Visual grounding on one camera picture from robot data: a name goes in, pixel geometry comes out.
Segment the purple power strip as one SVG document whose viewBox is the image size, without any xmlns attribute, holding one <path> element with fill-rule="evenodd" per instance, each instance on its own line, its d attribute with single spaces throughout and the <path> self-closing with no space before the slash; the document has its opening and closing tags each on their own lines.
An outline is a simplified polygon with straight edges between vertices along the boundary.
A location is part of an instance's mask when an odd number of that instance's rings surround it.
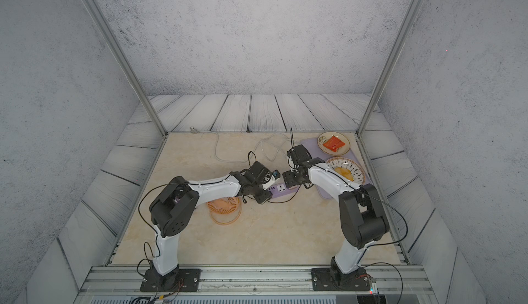
<svg viewBox="0 0 528 304">
<path fill-rule="evenodd" d="M 293 195 L 298 189 L 299 186 L 287 188 L 284 183 L 275 184 L 268 188 L 269 192 L 272 194 L 272 199 L 279 199 L 284 196 Z"/>
</svg>

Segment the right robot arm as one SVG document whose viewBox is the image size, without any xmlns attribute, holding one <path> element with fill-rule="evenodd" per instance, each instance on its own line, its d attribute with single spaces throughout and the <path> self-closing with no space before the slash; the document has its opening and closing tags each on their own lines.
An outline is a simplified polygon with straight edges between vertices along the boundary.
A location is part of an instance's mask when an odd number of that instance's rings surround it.
<svg viewBox="0 0 528 304">
<path fill-rule="evenodd" d="M 380 240 L 390 231 L 385 208 L 377 188 L 359 185 L 341 176 L 320 158 L 313 158 L 302 145 L 287 152 L 290 170 L 283 173 L 287 188 L 313 184 L 334 198 L 339 205 L 340 226 L 345 237 L 338 254 L 331 259 L 330 273 L 335 281 L 358 278 L 360 265 L 370 248 L 383 246 Z"/>
</svg>

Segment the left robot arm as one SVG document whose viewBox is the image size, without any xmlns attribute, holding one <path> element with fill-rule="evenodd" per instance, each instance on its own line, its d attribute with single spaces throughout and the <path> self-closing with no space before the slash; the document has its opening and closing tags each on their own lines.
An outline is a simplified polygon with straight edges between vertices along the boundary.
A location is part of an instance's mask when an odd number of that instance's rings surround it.
<svg viewBox="0 0 528 304">
<path fill-rule="evenodd" d="M 224 177 L 211 180 L 188 181 L 182 176 L 158 186 L 162 191 L 150 203 L 149 227 L 155 232 L 157 253 L 152 267 L 159 276 L 170 275 L 179 268 L 177 251 L 180 233 L 187 227 L 198 206 L 217 199 L 244 198 L 250 196 L 259 204 L 271 197 L 270 187 L 281 175 L 260 162 L 249 168 L 232 171 Z"/>
</svg>

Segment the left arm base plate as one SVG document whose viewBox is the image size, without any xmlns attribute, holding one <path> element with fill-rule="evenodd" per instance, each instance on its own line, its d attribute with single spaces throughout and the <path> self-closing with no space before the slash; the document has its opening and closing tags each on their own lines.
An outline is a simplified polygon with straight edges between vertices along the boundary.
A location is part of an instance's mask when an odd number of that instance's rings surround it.
<svg viewBox="0 0 528 304">
<path fill-rule="evenodd" d="M 196 292 L 201 276 L 200 269 L 177 268 L 162 276 L 155 268 L 149 268 L 143 276 L 141 292 Z"/>
</svg>

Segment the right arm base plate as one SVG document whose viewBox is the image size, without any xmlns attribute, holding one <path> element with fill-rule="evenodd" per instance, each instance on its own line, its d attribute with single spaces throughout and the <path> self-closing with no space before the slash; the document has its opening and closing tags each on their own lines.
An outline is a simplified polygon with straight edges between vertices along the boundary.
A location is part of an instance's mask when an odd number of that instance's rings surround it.
<svg viewBox="0 0 528 304">
<path fill-rule="evenodd" d="M 364 268 L 343 274 L 335 268 L 312 268 L 312 288 L 317 292 L 370 292 L 371 279 Z"/>
</svg>

